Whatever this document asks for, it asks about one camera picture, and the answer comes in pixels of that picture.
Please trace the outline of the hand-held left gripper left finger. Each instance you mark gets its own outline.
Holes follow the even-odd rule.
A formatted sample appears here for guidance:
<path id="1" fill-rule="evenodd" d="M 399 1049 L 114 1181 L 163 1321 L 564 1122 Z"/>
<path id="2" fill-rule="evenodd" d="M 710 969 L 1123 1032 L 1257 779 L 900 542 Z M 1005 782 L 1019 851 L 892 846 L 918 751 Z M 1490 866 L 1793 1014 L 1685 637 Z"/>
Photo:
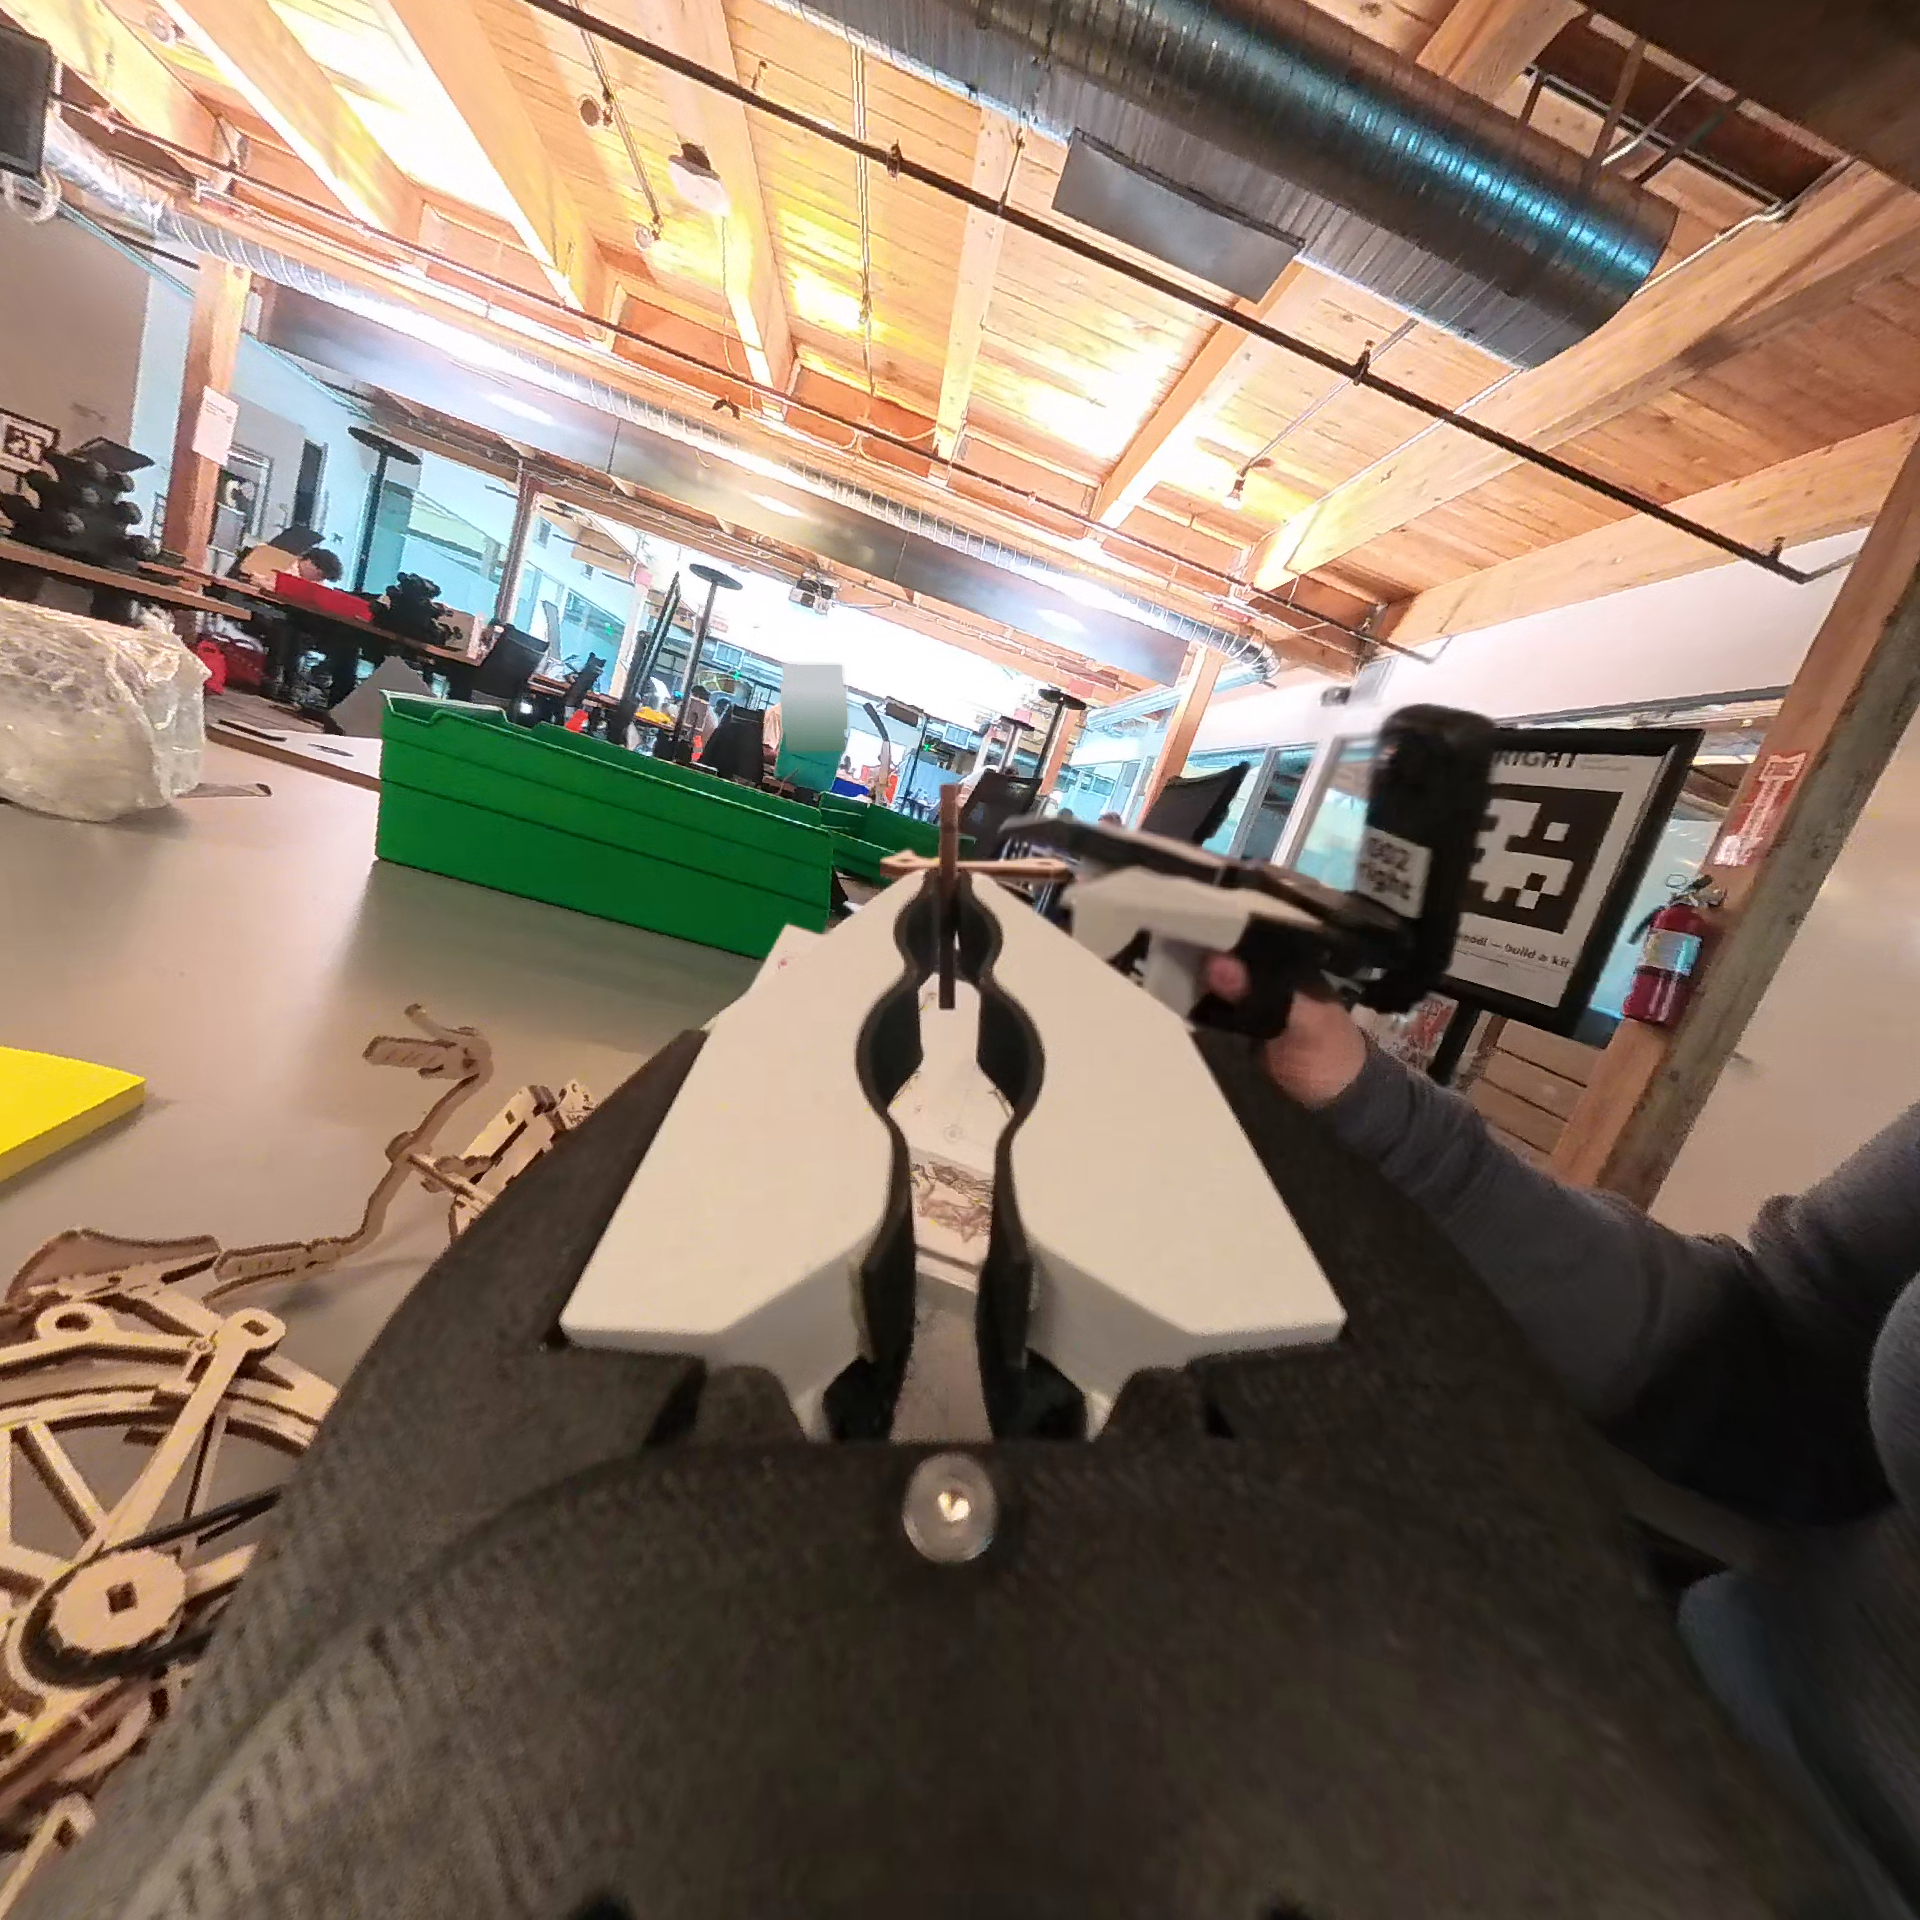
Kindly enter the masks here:
<path id="1" fill-rule="evenodd" d="M 772 1374 L 812 1437 L 887 1437 L 915 1333 L 906 1142 L 940 883 L 772 956 L 710 1021 L 561 1310 L 588 1350 Z"/>

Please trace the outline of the small wooden cross part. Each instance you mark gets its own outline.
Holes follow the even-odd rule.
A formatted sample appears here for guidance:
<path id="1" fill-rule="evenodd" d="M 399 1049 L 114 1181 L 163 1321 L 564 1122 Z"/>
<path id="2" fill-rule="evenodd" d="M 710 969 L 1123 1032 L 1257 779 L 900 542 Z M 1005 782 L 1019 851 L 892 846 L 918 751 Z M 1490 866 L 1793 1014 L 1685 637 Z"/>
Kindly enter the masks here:
<path id="1" fill-rule="evenodd" d="M 957 905 L 959 883 L 967 876 L 996 878 L 1003 883 L 1064 885 L 1071 876 L 1071 866 L 1064 858 L 1044 855 L 967 858 L 959 855 L 962 802 L 957 787 L 949 787 L 938 804 L 938 839 L 934 855 L 915 855 L 911 851 L 890 852 L 880 860 L 880 875 L 887 880 L 906 880 L 931 876 L 931 912 L 934 912 L 934 974 L 938 980 L 938 1009 L 951 1013 L 956 1009 L 957 984 Z"/>

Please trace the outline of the person's right forearm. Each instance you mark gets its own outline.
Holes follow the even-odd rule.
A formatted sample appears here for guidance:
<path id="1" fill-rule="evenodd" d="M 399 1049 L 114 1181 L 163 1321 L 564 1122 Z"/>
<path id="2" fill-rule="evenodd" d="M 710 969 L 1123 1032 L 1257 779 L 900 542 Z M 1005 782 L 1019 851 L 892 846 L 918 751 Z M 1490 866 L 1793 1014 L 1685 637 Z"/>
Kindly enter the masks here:
<path id="1" fill-rule="evenodd" d="M 1873 1142 L 1905 1114 L 1727 1239 L 1526 1165 L 1466 1101 L 1372 1046 L 1323 1111 L 1452 1240 L 1618 1453 L 1780 1526 L 1900 1506 L 1865 1406 L 1886 1296 L 1859 1203 Z"/>

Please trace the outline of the curved wooden model strip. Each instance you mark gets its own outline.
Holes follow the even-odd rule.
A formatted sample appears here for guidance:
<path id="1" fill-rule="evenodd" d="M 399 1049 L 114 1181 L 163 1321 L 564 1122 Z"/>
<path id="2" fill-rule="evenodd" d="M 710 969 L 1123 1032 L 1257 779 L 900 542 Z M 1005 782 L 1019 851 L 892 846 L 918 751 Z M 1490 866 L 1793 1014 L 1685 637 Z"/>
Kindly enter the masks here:
<path id="1" fill-rule="evenodd" d="M 259 1242 L 219 1253 L 205 1273 L 205 1306 L 227 1302 L 254 1287 L 303 1284 L 338 1271 L 364 1254 L 381 1236 L 387 1217 L 408 1182 L 446 1191 L 438 1169 L 438 1142 L 467 1098 L 494 1081 L 494 1049 L 471 1024 L 447 1024 L 423 1005 L 402 1010 L 406 1034 L 374 1034 L 364 1046 L 364 1065 L 414 1074 L 438 1089 L 423 1117 L 383 1149 L 383 1169 L 374 1181 L 350 1233 L 285 1242 Z"/>

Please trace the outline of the laser-cut wooden parts sheet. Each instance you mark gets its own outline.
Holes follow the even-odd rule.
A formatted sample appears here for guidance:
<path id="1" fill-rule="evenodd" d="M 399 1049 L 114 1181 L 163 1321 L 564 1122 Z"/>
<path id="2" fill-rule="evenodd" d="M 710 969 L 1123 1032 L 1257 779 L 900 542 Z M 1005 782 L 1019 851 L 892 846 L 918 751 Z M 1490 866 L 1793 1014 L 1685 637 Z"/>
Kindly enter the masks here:
<path id="1" fill-rule="evenodd" d="M 333 1389 L 246 1290 L 301 1248 L 49 1239 L 4 1293 L 4 1916 L 179 1704 Z"/>

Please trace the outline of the person's right hand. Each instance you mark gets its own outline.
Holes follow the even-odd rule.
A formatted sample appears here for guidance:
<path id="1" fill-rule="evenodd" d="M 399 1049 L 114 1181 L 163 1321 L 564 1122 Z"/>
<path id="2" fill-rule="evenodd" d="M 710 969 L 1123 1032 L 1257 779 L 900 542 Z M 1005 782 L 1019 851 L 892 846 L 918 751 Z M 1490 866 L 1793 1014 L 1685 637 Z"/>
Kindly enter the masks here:
<path id="1" fill-rule="evenodd" d="M 1370 1041 L 1320 983 L 1293 992 L 1277 1034 L 1256 1042 L 1265 1076 L 1309 1113 L 1329 1109 L 1370 1061 Z"/>

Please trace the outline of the low green bin stack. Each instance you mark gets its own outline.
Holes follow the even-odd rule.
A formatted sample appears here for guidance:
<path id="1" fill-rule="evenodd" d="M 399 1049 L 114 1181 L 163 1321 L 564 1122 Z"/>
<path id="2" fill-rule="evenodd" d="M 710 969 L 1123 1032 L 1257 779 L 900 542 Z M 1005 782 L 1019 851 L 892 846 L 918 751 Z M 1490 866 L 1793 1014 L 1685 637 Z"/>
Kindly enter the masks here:
<path id="1" fill-rule="evenodd" d="M 833 876 L 862 887 L 883 887 L 883 863 L 897 852 L 935 856 L 940 828 L 866 798 L 822 795 L 817 813 L 830 840 Z"/>

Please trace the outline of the red fire extinguisher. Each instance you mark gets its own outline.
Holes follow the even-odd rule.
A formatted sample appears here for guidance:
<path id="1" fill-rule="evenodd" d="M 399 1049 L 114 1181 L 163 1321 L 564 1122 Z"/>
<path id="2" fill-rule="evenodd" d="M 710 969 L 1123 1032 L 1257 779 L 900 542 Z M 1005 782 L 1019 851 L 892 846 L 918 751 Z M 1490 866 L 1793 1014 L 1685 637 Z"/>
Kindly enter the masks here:
<path id="1" fill-rule="evenodd" d="M 1638 952 L 1622 994 L 1622 1023 L 1663 1032 L 1679 1026 L 1722 900 L 1724 893 L 1713 876 L 1696 875 L 1644 916 L 1634 931 Z"/>

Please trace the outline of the flat cardboard sheet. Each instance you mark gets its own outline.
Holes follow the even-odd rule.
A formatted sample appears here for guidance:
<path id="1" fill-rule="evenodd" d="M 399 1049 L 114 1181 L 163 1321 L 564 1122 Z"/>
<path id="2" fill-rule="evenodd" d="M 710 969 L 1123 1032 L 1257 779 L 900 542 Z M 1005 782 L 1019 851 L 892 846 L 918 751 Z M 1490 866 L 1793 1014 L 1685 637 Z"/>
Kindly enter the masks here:
<path id="1" fill-rule="evenodd" d="M 300 768 L 338 785 L 365 792 L 377 792 L 381 787 L 381 741 L 375 737 L 277 732 L 222 715 L 205 719 L 204 732 L 209 742 L 233 752 Z"/>

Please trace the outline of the clear bubble wrap bundle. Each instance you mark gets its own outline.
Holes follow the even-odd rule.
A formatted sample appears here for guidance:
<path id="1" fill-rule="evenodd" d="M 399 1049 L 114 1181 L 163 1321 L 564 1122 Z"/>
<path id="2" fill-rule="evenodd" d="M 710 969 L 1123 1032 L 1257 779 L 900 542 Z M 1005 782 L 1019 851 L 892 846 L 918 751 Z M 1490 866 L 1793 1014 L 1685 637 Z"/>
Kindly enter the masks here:
<path id="1" fill-rule="evenodd" d="M 161 622 L 2 606 L 2 800 L 107 824 L 202 782 L 207 667 Z"/>

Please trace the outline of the long wooden table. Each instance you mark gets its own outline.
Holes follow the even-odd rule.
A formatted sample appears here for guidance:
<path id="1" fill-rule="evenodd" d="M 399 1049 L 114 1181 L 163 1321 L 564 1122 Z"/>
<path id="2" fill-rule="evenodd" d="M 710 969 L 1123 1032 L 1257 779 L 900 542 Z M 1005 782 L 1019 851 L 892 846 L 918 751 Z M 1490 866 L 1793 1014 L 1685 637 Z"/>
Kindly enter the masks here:
<path id="1" fill-rule="evenodd" d="M 246 618 L 205 592 L 10 539 L 2 541 L 2 598 L 117 627 L 136 627 L 147 612 L 174 622 Z"/>

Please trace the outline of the black equipment stack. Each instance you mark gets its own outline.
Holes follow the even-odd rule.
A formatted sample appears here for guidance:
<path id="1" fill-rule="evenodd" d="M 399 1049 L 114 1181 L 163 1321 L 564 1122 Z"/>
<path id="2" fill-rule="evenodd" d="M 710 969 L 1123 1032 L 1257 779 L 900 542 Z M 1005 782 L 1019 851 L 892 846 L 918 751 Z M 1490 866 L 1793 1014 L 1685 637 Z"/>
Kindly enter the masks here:
<path id="1" fill-rule="evenodd" d="M 154 563 L 155 542 L 140 533 L 134 481 L 154 461 L 120 442 L 38 446 L 4 493 L 2 516 L 12 541 L 83 564 L 123 568 Z"/>

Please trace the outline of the slim wooden post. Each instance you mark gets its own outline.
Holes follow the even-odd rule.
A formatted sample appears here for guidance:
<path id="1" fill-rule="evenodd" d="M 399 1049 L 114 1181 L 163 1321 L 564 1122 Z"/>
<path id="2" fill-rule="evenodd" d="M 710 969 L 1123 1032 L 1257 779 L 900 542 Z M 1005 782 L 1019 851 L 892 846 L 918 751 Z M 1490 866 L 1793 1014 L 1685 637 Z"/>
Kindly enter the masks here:
<path id="1" fill-rule="evenodd" d="M 1185 774 L 1187 756 L 1212 705 L 1219 672 L 1228 661 L 1209 644 L 1194 643 L 1181 667 L 1176 702 L 1167 712 L 1156 781 L 1162 785 Z"/>

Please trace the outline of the silver round ceiling duct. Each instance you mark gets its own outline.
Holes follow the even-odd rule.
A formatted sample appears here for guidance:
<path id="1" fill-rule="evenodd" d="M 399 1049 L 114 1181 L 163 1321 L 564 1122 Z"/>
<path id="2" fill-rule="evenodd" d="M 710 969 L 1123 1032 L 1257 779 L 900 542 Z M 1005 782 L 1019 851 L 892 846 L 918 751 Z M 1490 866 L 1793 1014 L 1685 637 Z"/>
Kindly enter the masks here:
<path id="1" fill-rule="evenodd" d="M 1653 276 L 1676 208 L 1309 5 L 823 3 L 790 12 L 1067 148 L 1302 243 L 1298 265 L 1523 370 Z"/>

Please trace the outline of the wooden post with paper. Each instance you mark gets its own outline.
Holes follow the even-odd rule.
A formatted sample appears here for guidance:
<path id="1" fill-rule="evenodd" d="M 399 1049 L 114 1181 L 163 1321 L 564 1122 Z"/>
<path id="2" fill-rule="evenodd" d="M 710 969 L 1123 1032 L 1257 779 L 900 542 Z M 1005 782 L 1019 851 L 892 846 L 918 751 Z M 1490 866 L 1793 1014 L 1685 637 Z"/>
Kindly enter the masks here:
<path id="1" fill-rule="evenodd" d="M 207 566 L 238 421 L 231 385 L 249 299 L 247 269 L 200 256 L 160 513 L 161 548 L 190 571 Z"/>

